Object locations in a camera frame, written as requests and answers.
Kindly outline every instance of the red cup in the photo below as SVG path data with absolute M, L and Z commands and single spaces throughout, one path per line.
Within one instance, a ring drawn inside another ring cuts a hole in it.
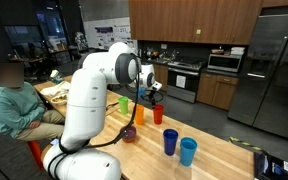
M 164 106 L 160 105 L 160 104 L 156 104 L 154 109 L 153 109 L 153 113 L 154 113 L 154 123 L 155 124 L 162 124 L 162 118 L 163 118 L 163 114 L 164 114 Z

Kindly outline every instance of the brown cabinet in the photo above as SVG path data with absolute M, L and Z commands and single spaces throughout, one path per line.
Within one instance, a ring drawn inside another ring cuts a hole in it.
M 288 0 L 263 0 L 263 8 L 278 6 L 288 6 Z
M 237 84 L 237 78 L 202 73 L 196 100 L 229 110 Z
M 205 73 L 201 74 L 196 96 L 197 101 L 212 105 L 216 88 L 216 79 L 217 75 Z
M 211 43 L 248 45 L 262 0 L 218 0 Z
M 262 0 L 129 0 L 132 39 L 248 45 Z
M 153 64 L 155 80 L 162 84 L 161 90 L 167 91 L 168 67 L 164 65 Z

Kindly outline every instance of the chair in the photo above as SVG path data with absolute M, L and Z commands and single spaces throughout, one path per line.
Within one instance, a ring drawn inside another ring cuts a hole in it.
M 27 145 L 30 147 L 30 150 L 33 154 L 35 162 L 40 170 L 43 170 L 43 162 L 41 160 L 42 151 L 37 141 L 28 141 Z

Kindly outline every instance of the stainless steel refrigerator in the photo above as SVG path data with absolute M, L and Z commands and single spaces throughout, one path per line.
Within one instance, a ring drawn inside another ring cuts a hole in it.
M 228 117 L 288 138 L 288 14 L 259 16 Z

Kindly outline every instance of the green sweater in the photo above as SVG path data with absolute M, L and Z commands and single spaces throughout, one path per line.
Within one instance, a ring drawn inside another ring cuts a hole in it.
M 35 120 L 41 120 L 45 106 L 34 87 L 24 82 L 19 89 L 0 87 L 0 132 L 15 138 Z

